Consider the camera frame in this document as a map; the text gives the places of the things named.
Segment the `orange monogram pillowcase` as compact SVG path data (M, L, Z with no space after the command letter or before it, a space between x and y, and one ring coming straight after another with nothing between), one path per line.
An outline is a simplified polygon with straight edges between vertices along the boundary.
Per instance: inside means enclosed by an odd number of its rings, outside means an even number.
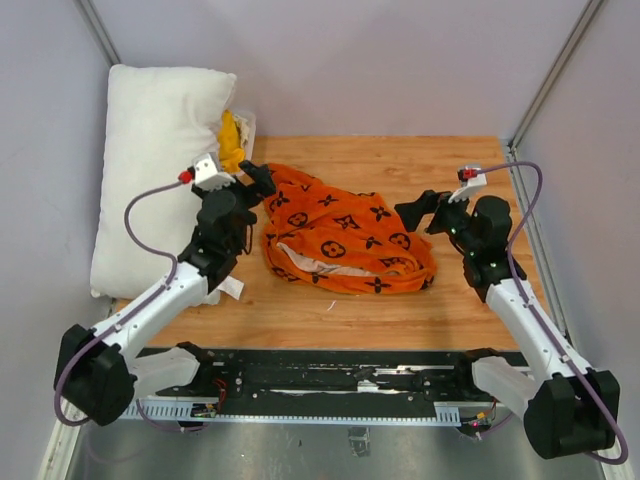
M275 276L350 295L414 293L432 285L431 243L408 232L380 194L342 190L283 164L268 169L276 192L263 201L261 243Z

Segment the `white pillow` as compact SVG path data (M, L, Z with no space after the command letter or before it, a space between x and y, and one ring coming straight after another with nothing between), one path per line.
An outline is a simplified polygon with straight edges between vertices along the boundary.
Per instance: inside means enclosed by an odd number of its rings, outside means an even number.
M204 153L217 152L221 117L236 89L232 73L196 67L109 71L99 226L90 272L94 297L134 299L171 266L150 248L178 255L200 200L186 186L127 206L173 184Z

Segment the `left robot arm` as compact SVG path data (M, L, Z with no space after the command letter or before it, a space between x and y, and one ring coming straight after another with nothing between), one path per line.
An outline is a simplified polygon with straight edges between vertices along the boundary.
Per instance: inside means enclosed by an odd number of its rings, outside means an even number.
M54 377L54 412L64 425L87 422L106 426L130 405L160 391L183 387L200 396L228 388L217 377L213 358L190 342L144 356L142 350L184 310L200 305L229 279L239 256L252 249L253 209L276 192L269 168L244 160L243 183L206 154L169 185L132 199L190 186L200 199L196 225L179 255L134 242L148 253L169 260L170 269L124 309L90 328L71 326L62 336Z

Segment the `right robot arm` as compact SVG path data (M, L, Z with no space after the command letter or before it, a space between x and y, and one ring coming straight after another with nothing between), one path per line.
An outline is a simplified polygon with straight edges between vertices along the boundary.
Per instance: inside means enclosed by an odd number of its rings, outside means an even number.
M537 300L508 246L508 202L483 196L474 209L467 206L448 192L427 190L395 210L409 232L431 215L428 233L446 234L462 254L468 285L508 328L530 372L491 349L472 350L452 377L455 392L466 400L485 392L502 403L522 421L530 445L544 459L581 453L598 458L618 445L615 461L625 462L628 446L617 423L620 385L576 352Z

